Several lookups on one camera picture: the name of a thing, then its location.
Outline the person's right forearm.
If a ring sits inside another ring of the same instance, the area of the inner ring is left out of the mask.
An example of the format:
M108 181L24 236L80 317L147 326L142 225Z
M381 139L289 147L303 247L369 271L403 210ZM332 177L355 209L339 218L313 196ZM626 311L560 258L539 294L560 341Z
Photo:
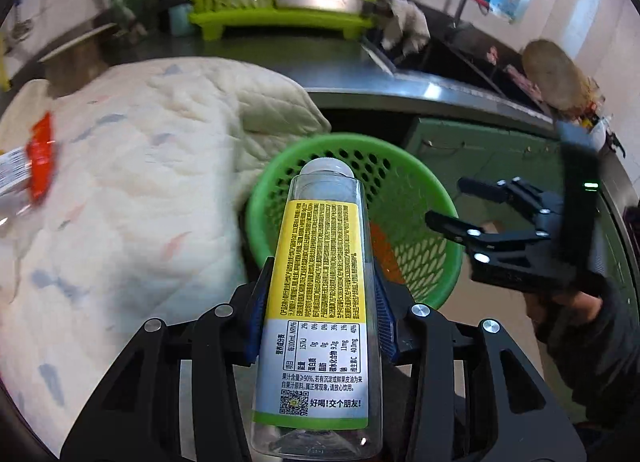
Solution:
M609 430L639 425L639 323L617 289L601 289L602 306L586 323L562 307L538 327L538 339L587 418Z

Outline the person's right hand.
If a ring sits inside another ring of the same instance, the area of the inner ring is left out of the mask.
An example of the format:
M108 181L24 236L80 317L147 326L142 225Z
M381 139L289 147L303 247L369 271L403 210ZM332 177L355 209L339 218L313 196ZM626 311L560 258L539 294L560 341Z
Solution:
M603 301L585 292L558 293L552 297L524 295L526 314L533 323L536 339L547 343L567 326L590 323L600 313Z

